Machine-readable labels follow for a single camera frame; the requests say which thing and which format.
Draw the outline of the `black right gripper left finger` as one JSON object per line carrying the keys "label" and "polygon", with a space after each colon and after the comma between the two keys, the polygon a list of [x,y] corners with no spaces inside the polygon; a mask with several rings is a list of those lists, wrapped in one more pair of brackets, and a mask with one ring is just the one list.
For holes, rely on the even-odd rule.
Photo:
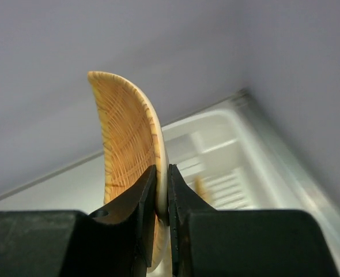
{"label": "black right gripper left finger", "polygon": [[92,212],[87,225],[85,276],[145,276],[152,262],[156,167]]}

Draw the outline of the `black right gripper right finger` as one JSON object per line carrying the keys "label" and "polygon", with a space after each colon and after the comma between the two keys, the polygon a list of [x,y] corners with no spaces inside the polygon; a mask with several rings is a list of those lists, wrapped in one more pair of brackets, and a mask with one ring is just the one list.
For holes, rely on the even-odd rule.
{"label": "black right gripper right finger", "polygon": [[173,276],[218,276],[217,211],[186,184],[176,165],[168,173]]}

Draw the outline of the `triangular orange woven plate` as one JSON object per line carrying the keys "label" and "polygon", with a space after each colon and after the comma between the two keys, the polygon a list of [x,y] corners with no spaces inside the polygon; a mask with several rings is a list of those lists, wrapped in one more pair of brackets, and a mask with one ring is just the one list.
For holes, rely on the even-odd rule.
{"label": "triangular orange woven plate", "polygon": [[163,259],[169,238],[169,160],[156,111],[144,92],[113,73],[90,71],[104,149],[104,203],[129,189],[151,165],[156,166],[155,224],[151,266]]}

